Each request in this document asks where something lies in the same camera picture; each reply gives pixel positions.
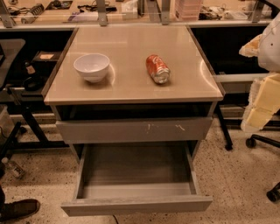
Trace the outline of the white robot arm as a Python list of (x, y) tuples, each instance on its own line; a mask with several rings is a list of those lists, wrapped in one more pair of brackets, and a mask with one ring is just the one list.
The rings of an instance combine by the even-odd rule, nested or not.
[(241, 129), (256, 132), (280, 109), (280, 13), (264, 29), (244, 45), (239, 54), (257, 57), (259, 67), (269, 72), (265, 78), (254, 79), (249, 92)]

